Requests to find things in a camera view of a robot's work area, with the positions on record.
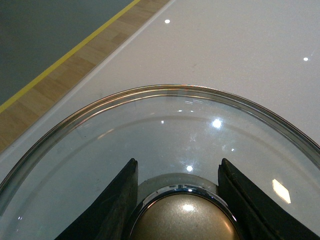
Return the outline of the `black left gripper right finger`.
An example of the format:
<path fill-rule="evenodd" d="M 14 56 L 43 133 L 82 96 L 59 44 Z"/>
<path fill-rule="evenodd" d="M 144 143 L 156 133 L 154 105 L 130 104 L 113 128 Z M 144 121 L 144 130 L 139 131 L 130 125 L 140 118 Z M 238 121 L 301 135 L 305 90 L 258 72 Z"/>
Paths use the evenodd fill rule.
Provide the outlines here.
<path fill-rule="evenodd" d="M 282 209 L 230 161 L 218 167 L 218 193 L 246 240 L 318 240 L 320 237 Z"/>

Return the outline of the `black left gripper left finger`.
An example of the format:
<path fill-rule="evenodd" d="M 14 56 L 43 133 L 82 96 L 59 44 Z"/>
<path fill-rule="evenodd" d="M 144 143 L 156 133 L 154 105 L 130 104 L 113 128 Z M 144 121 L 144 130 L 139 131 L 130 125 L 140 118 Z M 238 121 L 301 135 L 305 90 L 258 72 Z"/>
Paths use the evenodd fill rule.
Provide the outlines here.
<path fill-rule="evenodd" d="M 138 162 L 132 158 L 57 240 L 119 240 L 138 199 Z"/>

